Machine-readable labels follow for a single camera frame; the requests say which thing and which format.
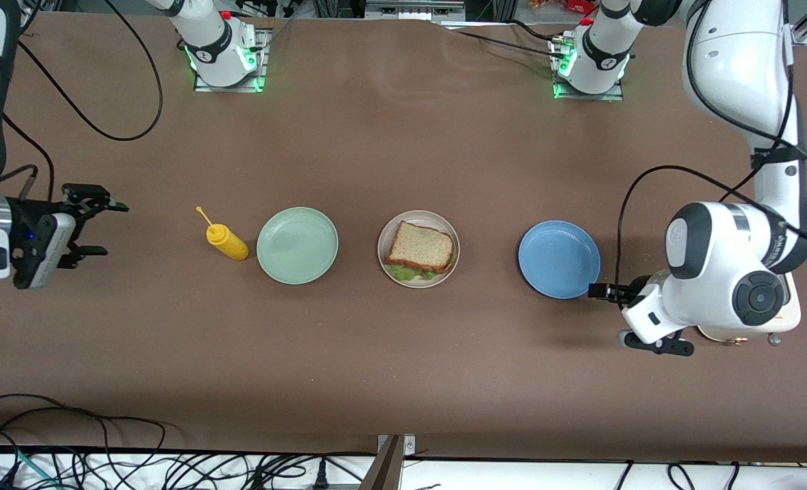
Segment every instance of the plate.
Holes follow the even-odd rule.
[[[385,257],[387,257],[389,250],[391,250],[391,244],[394,243],[395,235],[397,235],[397,226],[401,221],[407,221],[407,223],[412,223],[420,227],[432,227],[432,229],[447,233],[447,235],[452,237],[452,245],[455,248],[455,257],[453,258],[452,266],[448,271],[444,272],[443,274],[437,274],[437,276],[434,276],[432,279],[425,280],[422,279],[422,276],[416,276],[416,278],[412,281],[398,281],[397,279],[394,279],[391,274],[389,274],[388,270],[385,270]],[[398,214],[394,219],[389,221],[387,225],[385,225],[384,229],[382,229],[382,233],[379,233],[379,242],[376,243],[376,255],[379,257],[379,266],[382,267],[382,272],[384,272],[386,276],[390,277],[392,281],[397,282],[401,286],[407,286],[407,288],[429,288],[444,282],[447,277],[451,276],[451,274],[455,272],[455,268],[457,267],[457,263],[460,259],[460,252],[461,245],[459,243],[459,239],[457,239],[455,229],[453,229],[452,225],[449,224],[449,221],[445,220],[443,216],[436,213],[431,213],[431,211],[407,211],[406,213]]]
[[[532,227],[518,246],[525,279],[547,297],[571,299],[588,292],[600,275],[600,251],[591,236],[567,221]]]
[[[338,244],[328,216],[313,208],[289,208],[267,221],[255,249],[268,276],[283,284],[305,284],[330,269]]]

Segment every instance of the sandwich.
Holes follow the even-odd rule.
[[[450,269],[454,258],[455,245],[447,233],[401,221],[385,263],[394,279],[412,281],[416,276],[434,279]]]

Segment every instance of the white plate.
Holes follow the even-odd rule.
[[[453,259],[451,268],[447,272],[437,274],[437,276],[434,276],[434,279],[425,280],[422,279],[422,276],[416,276],[412,281],[398,281],[389,274],[388,270],[385,270],[385,257],[387,257],[389,250],[391,250],[391,244],[395,241],[397,227],[400,225],[401,221],[407,221],[407,223],[412,223],[420,227],[432,227],[432,229],[447,233],[447,235],[452,237],[452,245],[455,248],[455,258]],[[379,233],[379,242],[376,243],[376,255],[379,257],[379,265],[382,267],[382,272],[390,277],[392,281],[397,282],[401,286],[407,286],[407,288],[429,288],[444,282],[446,277],[451,276],[455,271],[457,263],[461,259],[460,254],[461,245],[459,239],[457,239],[455,229],[449,224],[449,221],[444,220],[443,216],[431,213],[431,211],[407,211],[406,213],[398,214],[385,225],[384,229],[382,229],[382,233]]]

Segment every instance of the light green plate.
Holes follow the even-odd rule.
[[[330,269],[337,257],[334,223],[313,208],[279,211],[264,225],[255,249],[267,275],[284,284],[305,284]]]

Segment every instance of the white floor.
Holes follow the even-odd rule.
[[[171,455],[159,455],[148,465],[139,469],[127,479],[134,490],[161,490],[168,470],[173,471],[178,463],[162,458]],[[70,468],[71,456],[59,455],[59,463]],[[201,465],[203,471],[208,471],[219,462],[229,458],[226,455],[216,456]],[[247,456],[248,468],[242,459],[219,468],[213,475],[233,475],[253,469],[260,456]],[[112,459],[117,462],[142,463],[146,455],[140,454],[114,454]],[[372,458],[369,457],[334,457],[336,462],[350,469],[355,474],[366,474]],[[31,457],[31,461],[39,469],[49,475],[55,474],[52,466],[52,456],[48,454]],[[95,454],[90,459],[93,466],[101,466],[108,462],[104,454]],[[0,454],[0,477],[14,464],[12,454]],[[318,461],[313,460],[304,464],[305,474],[299,478],[277,478],[274,488],[306,489],[310,488],[316,480]],[[685,465],[695,488],[699,490],[724,490],[733,472],[730,465]],[[423,490],[426,487],[438,485],[438,490],[475,490],[475,489],[569,489],[569,490],[613,490],[619,483],[619,477],[625,469],[623,463],[538,463],[538,462],[468,462],[468,461],[407,461],[404,463],[403,477],[401,477],[401,490]],[[120,473],[126,474],[131,468],[120,467]],[[112,488],[118,481],[110,466],[98,471],[108,484],[105,485],[95,477],[86,481],[86,490],[104,490]],[[187,472],[184,466],[174,472],[176,476],[183,474],[182,480],[176,483],[176,488],[189,488],[201,478],[198,472]],[[331,484],[357,484],[357,480],[345,472],[328,465],[328,480]],[[683,487],[687,487],[680,474],[678,480]],[[15,487],[27,488],[31,484],[42,482],[36,470],[29,466],[20,465],[17,473]],[[217,483],[218,490],[240,490],[243,478],[232,478]],[[667,466],[663,464],[635,464],[623,486],[624,490],[673,490],[674,487],[667,477]],[[127,490],[124,485],[118,486],[120,490]],[[214,490],[214,485],[208,481],[196,487],[196,490]],[[807,490],[807,468],[790,468],[787,466],[760,466],[744,465],[740,468],[739,477],[733,490]]]

